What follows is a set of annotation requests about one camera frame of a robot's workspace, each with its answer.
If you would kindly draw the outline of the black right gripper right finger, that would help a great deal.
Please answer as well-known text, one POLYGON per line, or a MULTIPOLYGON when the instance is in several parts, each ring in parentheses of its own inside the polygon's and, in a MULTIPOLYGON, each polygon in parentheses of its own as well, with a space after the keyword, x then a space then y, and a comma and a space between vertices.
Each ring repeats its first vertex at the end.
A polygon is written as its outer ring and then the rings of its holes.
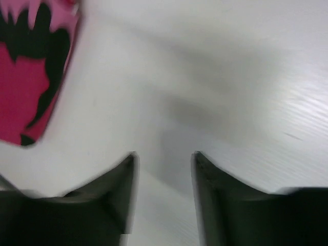
POLYGON ((327 188, 265 193, 192 156, 203 245, 327 245, 327 188))

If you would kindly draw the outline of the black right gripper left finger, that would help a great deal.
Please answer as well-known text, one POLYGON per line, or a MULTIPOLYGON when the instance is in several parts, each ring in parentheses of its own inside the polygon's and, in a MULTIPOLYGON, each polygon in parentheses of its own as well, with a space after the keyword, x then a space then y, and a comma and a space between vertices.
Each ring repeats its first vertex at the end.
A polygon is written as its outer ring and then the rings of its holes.
POLYGON ((138 157, 61 197, 37 198, 1 178, 1 245, 119 245, 132 229, 138 157))

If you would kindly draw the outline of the pink camouflage trousers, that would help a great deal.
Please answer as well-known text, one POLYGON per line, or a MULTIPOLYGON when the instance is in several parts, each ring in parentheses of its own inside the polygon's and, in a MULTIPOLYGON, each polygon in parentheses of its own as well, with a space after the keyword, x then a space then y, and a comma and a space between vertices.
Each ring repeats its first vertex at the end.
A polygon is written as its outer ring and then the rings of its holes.
POLYGON ((43 135, 75 45, 79 1, 1 1, 1 140, 43 135))

